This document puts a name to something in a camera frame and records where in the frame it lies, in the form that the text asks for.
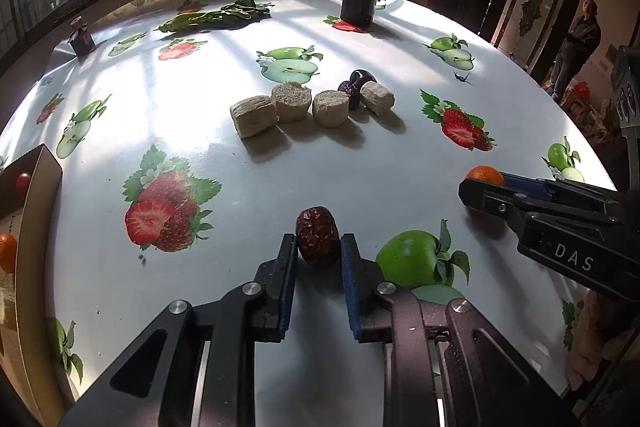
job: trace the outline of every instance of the dark jacket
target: dark jacket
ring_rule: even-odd
[[[596,17],[585,20],[579,16],[569,29],[566,39],[560,48],[560,56],[581,68],[600,45],[600,26]]]

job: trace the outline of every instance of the fruit print tablecloth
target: fruit print tablecloth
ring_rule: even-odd
[[[560,393],[562,300],[584,289],[517,253],[515,235],[471,216],[457,191],[483,164],[550,177],[540,156],[563,136],[586,182],[613,188],[570,120],[490,44],[404,0],[385,0],[367,32],[340,23],[340,0],[256,0],[273,3],[272,17],[242,29],[155,30],[185,6],[232,1],[175,0],[101,28],[98,49],[47,73],[0,137],[9,162],[40,142],[54,152],[68,144],[46,295],[61,351],[73,324],[75,357],[57,361],[68,365],[69,396],[172,300],[198,305],[252,279],[298,213],[317,205],[369,259],[403,232],[438,237],[445,219],[451,254],[434,250],[435,282],[473,302]],[[233,103],[270,94],[289,74],[314,94],[336,89],[356,68],[394,93],[391,114],[360,106],[338,130],[309,116],[236,134]],[[150,234],[154,220],[161,236]],[[285,342],[256,351],[258,424],[382,424],[382,353],[353,340],[339,266],[301,264]]]

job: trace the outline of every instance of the orange fruit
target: orange fruit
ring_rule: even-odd
[[[479,165],[472,168],[465,176],[466,178],[473,178],[480,180],[481,182],[492,183],[494,185],[506,185],[502,174],[497,169],[490,167],[489,165]]]
[[[0,233],[0,269],[5,273],[15,272],[15,255],[18,242],[10,233]]]

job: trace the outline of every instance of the small jar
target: small jar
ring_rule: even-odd
[[[95,49],[94,38],[91,36],[87,23],[81,16],[78,16],[71,21],[71,29],[73,33],[69,36],[69,44],[78,57],[86,57]]]

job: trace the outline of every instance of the dark purple fruit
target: dark purple fruit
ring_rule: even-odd
[[[340,239],[334,216],[324,206],[312,206],[296,219],[298,249],[311,266],[327,266],[340,257]]]
[[[353,73],[351,73],[351,76],[349,77],[349,80],[353,82],[353,84],[355,84],[358,92],[360,92],[362,86],[364,86],[369,81],[375,82],[376,84],[378,83],[376,77],[369,73],[369,71],[367,70],[353,71]]]
[[[338,91],[346,93],[349,97],[349,110],[353,110],[360,105],[360,90],[350,80],[345,80],[338,86]]]

